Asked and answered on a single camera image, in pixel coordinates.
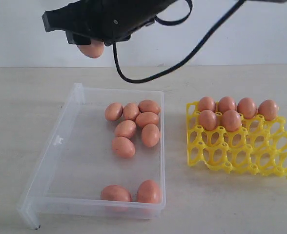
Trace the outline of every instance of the white wall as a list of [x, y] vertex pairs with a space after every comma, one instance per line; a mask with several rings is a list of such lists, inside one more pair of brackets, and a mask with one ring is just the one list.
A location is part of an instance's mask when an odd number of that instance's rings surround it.
[[[69, 0], [0, 0], [0, 67], [113, 66], [112, 48], [99, 59], [68, 45], [64, 32], [46, 33], [41, 16]], [[119, 44], [122, 65], [173, 65], [185, 57], [234, 0], [193, 0], [189, 20], [176, 27], [153, 25]], [[163, 19], [183, 16], [180, 0]], [[192, 65], [287, 63], [287, 3], [247, 2], [191, 61]]]

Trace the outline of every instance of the white table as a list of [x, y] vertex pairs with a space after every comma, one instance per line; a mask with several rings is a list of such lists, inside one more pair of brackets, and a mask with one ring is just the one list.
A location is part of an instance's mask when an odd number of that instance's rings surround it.
[[[162, 68], [128, 68], [145, 77]], [[41, 234], [287, 234], [287, 180], [186, 165], [185, 105], [203, 96], [271, 98], [287, 118], [287, 65], [185, 67], [141, 85], [113, 68], [0, 68], [0, 234], [30, 234], [16, 203], [74, 82], [165, 91], [167, 204], [150, 221], [40, 215]]]

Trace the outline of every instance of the clear plastic box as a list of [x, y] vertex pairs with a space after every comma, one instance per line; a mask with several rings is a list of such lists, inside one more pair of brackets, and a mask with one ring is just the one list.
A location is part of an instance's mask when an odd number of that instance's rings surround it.
[[[144, 99], [152, 99], [161, 106], [160, 142], [154, 148], [146, 148], [138, 133], [133, 139], [134, 158], [118, 158], [111, 149], [117, 123], [108, 122], [104, 111], [112, 102], [126, 105]], [[21, 196], [17, 207], [20, 215], [32, 229], [40, 227], [38, 213], [140, 219], [159, 216], [165, 207], [163, 136], [163, 92], [94, 89], [74, 84]], [[147, 179], [158, 182], [163, 193], [161, 203], [134, 202], [139, 185]], [[112, 184], [127, 188], [133, 202], [100, 200], [101, 190]], [[114, 207], [126, 207], [127, 211], [115, 212]]]

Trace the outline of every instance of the yellow egg tray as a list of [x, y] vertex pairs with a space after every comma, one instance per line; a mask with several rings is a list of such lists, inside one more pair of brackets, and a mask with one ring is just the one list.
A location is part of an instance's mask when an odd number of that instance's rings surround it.
[[[266, 121], [262, 115], [244, 119], [240, 114], [242, 127], [238, 131], [227, 132], [223, 126], [206, 131], [198, 123], [198, 103], [188, 103], [186, 106], [188, 166], [203, 161], [210, 170], [262, 176], [274, 174], [287, 178], [287, 131], [284, 129], [284, 117]], [[220, 123], [222, 113], [216, 112], [216, 115]]]

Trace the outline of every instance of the black cable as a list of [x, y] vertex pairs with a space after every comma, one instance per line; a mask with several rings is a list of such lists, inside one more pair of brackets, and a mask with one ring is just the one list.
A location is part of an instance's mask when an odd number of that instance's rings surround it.
[[184, 66], [190, 59], [192, 59], [193, 56], [195, 56], [195, 54], [202, 48], [202, 46], [207, 42], [207, 40], [213, 35], [213, 33], [223, 24], [225, 23], [225, 21], [227, 19], [229, 19], [247, 0], [238, 0], [233, 7], [226, 12], [226, 14], [224, 14], [214, 25], [213, 27], [211, 27], [211, 29], [206, 33], [206, 35], [202, 38], [202, 40], [198, 43], [198, 45], [190, 52], [189, 55], [187, 55], [186, 58], [184, 58], [182, 61], [180, 61], [179, 63], [177, 63], [176, 65], [162, 71], [159, 72], [155, 75], [152, 75], [150, 77], [147, 78], [143, 78], [143, 79], [130, 79], [127, 78], [121, 71], [120, 65], [119, 65], [119, 60], [118, 60], [118, 55], [117, 55], [117, 49], [116, 49], [116, 43], [113, 43], [113, 55], [114, 55], [114, 62], [115, 62], [115, 66], [117, 69], [118, 74], [120, 75], [120, 77], [129, 83], [133, 83], [133, 84], [141, 84], [141, 83], [146, 83], [149, 81], [152, 81], [154, 79], [157, 79], [159, 77], [165, 76], [175, 70], [177, 70], [178, 68]]

